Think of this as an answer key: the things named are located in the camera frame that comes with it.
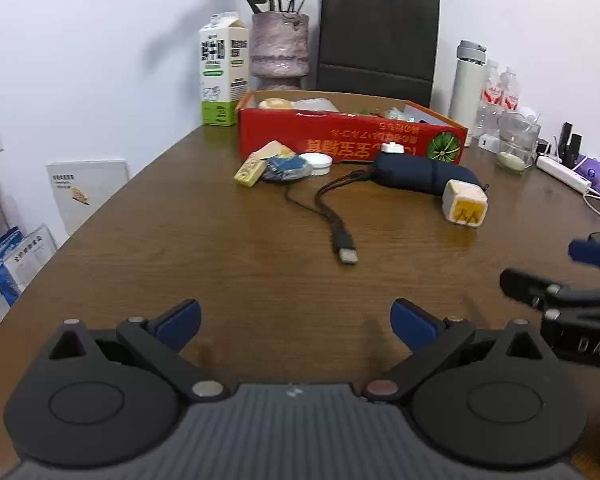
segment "flower vase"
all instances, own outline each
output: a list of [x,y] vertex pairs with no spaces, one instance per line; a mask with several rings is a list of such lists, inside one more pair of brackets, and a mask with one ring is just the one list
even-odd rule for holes
[[309,73],[309,17],[273,10],[253,15],[251,75],[261,90],[299,90]]

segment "usb cable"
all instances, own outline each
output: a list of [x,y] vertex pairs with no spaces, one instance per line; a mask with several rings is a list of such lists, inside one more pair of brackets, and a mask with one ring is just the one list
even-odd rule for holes
[[289,195],[292,184],[288,184],[285,187],[285,199],[299,205],[300,207],[307,209],[313,213],[320,215],[329,224],[331,229],[331,247],[333,252],[337,254],[338,259],[341,263],[346,265],[355,265],[358,262],[358,252],[356,251],[356,244],[353,241],[353,236],[349,233],[347,228],[342,221],[342,218],[329,206],[327,206],[322,198],[324,195],[334,189],[342,186],[347,186],[353,182],[359,182],[362,180],[369,180],[372,173],[367,170],[354,170],[344,176],[336,178],[331,182],[322,186],[314,196],[315,208],[298,202]]

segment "white charger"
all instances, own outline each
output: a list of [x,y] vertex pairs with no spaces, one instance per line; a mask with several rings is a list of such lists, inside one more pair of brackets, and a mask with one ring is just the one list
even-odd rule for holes
[[478,139],[478,146],[488,152],[498,153],[500,151],[500,137],[483,134]]
[[487,196],[476,184],[449,180],[442,194],[442,212],[454,224],[478,227],[487,214]]

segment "white cable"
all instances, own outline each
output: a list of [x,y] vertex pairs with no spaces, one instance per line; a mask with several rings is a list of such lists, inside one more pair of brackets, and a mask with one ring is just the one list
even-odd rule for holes
[[589,157],[587,155],[584,155],[584,158],[578,163],[576,164],[573,168],[571,168],[571,171],[576,171],[580,166],[582,166],[582,163],[587,160]]
[[600,193],[595,189],[589,189],[585,194],[582,195],[582,199],[584,203],[589,206],[589,208],[600,217],[600,211],[598,211],[595,207],[593,207],[588,201],[587,198],[595,198],[596,200],[600,200]]
[[553,160],[560,162],[560,157],[558,157],[558,138],[554,136],[554,144],[548,142],[546,144],[546,148],[544,149],[544,154]]

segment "white board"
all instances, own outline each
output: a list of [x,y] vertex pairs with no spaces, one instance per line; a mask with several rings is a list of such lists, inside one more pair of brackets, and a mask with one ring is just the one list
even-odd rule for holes
[[124,160],[58,162],[46,171],[69,236],[129,180]]

